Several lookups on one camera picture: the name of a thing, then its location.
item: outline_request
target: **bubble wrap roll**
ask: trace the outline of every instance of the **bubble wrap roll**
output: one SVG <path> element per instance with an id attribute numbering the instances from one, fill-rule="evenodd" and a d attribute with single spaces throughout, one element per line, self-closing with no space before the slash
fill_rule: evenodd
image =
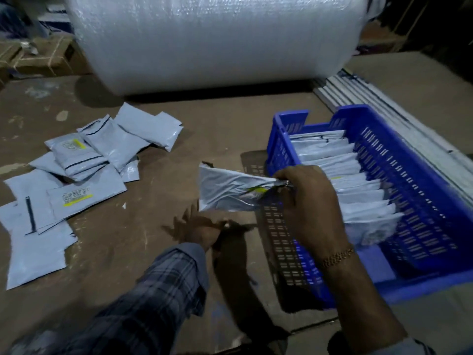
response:
<path id="1" fill-rule="evenodd" d="M 116 95 L 329 77 L 368 0 L 66 0 L 79 45 Z"/>

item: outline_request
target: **person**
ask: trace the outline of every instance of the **person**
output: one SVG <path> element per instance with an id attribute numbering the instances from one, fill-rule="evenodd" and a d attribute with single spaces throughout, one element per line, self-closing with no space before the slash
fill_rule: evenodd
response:
<path id="1" fill-rule="evenodd" d="M 423 355 L 381 298 L 345 233 L 337 194 L 319 167 L 287 167 L 275 174 L 283 188 L 284 220 L 310 252 L 336 302 L 347 353 Z M 209 279 L 205 252 L 228 226 L 193 205 L 174 218 L 180 244 L 159 255 L 136 286 L 100 311 L 54 354 L 169 354 L 186 317 L 202 315 Z"/>

